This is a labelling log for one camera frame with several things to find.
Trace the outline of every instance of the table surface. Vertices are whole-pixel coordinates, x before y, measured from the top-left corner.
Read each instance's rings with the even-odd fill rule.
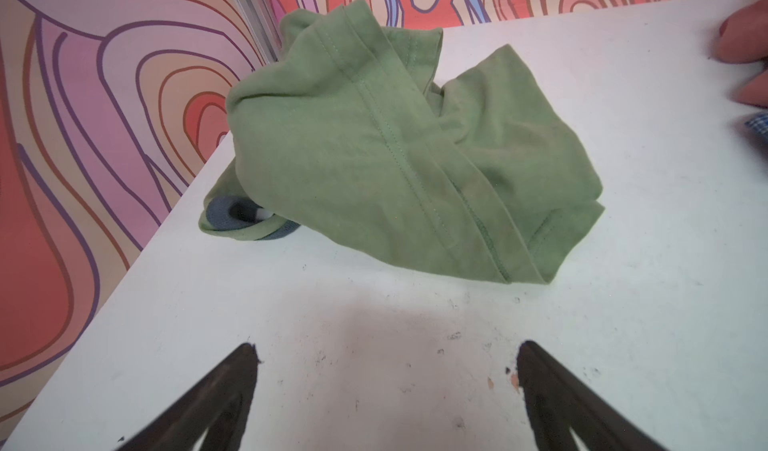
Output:
[[[754,1],[446,30],[438,83],[512,44],[603,180],[549,286],[397,269],[305,227],[204,235],[227,138],[5,451],[113,449],[243,341],[264,364],[242,449],[535,449],[504,372],[524,340],[670,449],[764,449],[768,154],[728,99],[760,66],[709,57]]]

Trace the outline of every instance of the white table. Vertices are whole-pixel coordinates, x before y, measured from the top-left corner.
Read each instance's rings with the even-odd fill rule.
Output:
[[[404,271],[306,228],[204,235],[227,139],[4,451],[112,449],[243,341],[264,364],[242,449],[534,449],[504,374],[526,339],[670,449],[765,449],[768,160],[727,98],[760,66],[708,57],[753,1],[446,30],[438,82],[511,43],[603,179],[550,286]]]

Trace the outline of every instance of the plaid cloth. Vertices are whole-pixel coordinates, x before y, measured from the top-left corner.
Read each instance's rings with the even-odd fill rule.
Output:
[[[744,125],[749,128],[755,136],[761,138],[768,144],[768,112],[763,112],[749,119]]]

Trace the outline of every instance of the dirt speck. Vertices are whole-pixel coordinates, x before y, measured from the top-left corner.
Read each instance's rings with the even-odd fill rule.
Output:
[[[512,383],[512,387],[515,391],[520,394],[520,378],[518,377],[518,374],[515,373],[509,377],[509,382]]]

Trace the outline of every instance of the fabric fold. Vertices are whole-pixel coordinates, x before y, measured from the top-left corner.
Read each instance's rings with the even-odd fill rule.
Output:
[[[281,62],[227,98],[236,159],[209,203],[231,187],[386,263],[502,283],[551,281],[600,216],[586,152],[510,47],[439,88],[440,29],[382,28],[363,0],[280,28]]]

